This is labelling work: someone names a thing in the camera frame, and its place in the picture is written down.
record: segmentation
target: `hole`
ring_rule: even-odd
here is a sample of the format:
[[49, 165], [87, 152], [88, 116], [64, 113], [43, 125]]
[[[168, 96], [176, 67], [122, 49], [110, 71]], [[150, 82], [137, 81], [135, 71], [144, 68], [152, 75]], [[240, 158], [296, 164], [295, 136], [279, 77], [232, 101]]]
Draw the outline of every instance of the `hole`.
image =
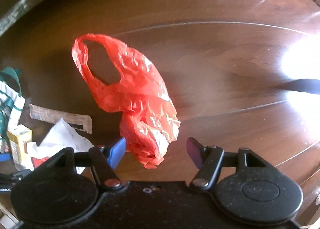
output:
[[161, 190], [161, 187], [160, 186], [152, 186], [151, 189], [153, 191], [160, 191]]
[[251, 153], [245, 155], [247, 167], [261, 167], [265, 168], [265, 164], [253, 156]]
[[88, 66], [92, 74], [105, 85], [118, 83], [120, 74], [113, 65], [104, 46], [97, 42], [86, 41], [89, 59]]
[[222, 181], [225, 177], [228, 177], [235, 173], [236, 173], [236, 167], [223, 167], [221, 169], [218, 182]]

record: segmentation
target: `screw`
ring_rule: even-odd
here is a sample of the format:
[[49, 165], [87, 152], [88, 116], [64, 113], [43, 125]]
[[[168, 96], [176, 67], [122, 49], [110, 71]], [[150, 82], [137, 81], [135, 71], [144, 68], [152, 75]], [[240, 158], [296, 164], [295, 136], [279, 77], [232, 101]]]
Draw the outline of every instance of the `screw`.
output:
[[118, 187], [121, 185], [121, 181], [118, 179], [107, 179], [104, 184], [108, 187]]
[[142, 189], [142, 191], [143, 191], [144, 193], [147, 193], [147, 194], [152, 193], [152, 189], [150, 189], [150, 188], [148, 188], [148, 187]]
[[209, 185], [209, 182], [204, 178], [196, 178], [192, 181], [192, 183], [196, 187], [204, 187]]

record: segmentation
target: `cardboard strip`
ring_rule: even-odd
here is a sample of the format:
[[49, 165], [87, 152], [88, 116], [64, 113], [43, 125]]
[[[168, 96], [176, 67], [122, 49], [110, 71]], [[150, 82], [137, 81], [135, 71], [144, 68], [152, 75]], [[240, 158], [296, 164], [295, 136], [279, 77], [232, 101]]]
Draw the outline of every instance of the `cardboard strip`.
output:
[[32, 104], [29, 104], [29, 107], [30, 117], [32, 119], [55, 124], [60, 120], [60, 118], [63, 118], [74, 129], [90, 134], [92, 133], [92, 119], [90, 116], [52, 110]]

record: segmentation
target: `cardboard box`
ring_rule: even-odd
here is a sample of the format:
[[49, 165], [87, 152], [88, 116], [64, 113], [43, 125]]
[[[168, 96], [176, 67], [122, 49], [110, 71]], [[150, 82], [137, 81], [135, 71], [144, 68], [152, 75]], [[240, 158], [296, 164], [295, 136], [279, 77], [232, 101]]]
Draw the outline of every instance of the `cardboard box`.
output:
[[32, 142], [32, 130], [19, 124], [16, 128], [8, 130], [8, 138], [12, 151], [12, 157], [15, 163], [22, 165], [28, 158], [27, 143]]

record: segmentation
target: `circular cover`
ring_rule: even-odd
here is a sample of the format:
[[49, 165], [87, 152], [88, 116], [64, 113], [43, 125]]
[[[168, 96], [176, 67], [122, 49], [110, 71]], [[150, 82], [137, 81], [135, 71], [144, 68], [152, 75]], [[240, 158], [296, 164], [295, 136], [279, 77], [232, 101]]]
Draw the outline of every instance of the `circular cover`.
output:
[[289, 220], [302, 204], [301, 188], [267, 168], [244, 168], [226, 177], [215, 187], [214, 196], [227, 214], [258, 225]]
[[11, 202], [19, 218], [60, 224], [84, 215], [95, 204], [98, 190], [92, 181], [76, 173], [48, 172], [44, 180], [31, 174], [12, 190]]

